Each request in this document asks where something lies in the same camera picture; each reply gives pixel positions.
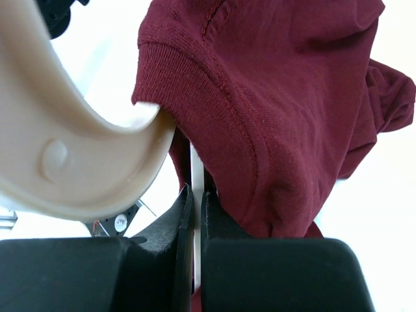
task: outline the white plastic hanger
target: white plastic hanger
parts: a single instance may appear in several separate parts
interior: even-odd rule
[[[156,178],[176,126],[155,103],[137,103],[139,114],[118,125],[106,121],[49,39],[33,0],[0,1],[0,205],[84,222],[117,215]],[[198,288],[204,178],[194,148],[191,163]]]

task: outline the white strip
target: white strip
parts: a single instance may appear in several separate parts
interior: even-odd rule
[[[201,204],[204,192],[204,169],[194,146],[190,145],[190,175],[194,193],[194,289],[201,285]]]

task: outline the white plastic object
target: white plastic object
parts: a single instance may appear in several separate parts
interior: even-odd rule
[[[194,288],[201,285],[201,206],[205,191],[205,170],[203,163],[190,145],[190,176],[194,195]]]
[[[136,105],[141,115],[123,125],[103,119],[62,67],[36,3],[0,0],[0,205],[89,222],[134,204],[175,129],[157,104]]]

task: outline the maroon shirt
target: maroon shirt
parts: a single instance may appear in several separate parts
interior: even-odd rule
[[[412,123],[412,80],[370,59],[383,9],[380,0],[153,0],[133,102],[174,117],[181,182],[189,139],[249,234],[320,236],[313,220],[336,180],[377,133]]]

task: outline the maroon fabric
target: maroon fabric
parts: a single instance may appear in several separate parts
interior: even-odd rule
[[[316,237],[314,218],[382,131],[413,119],[415,85],[370,60],[380,0],[153,0],[133,103],[159,103],[224,209],[254,237]]]

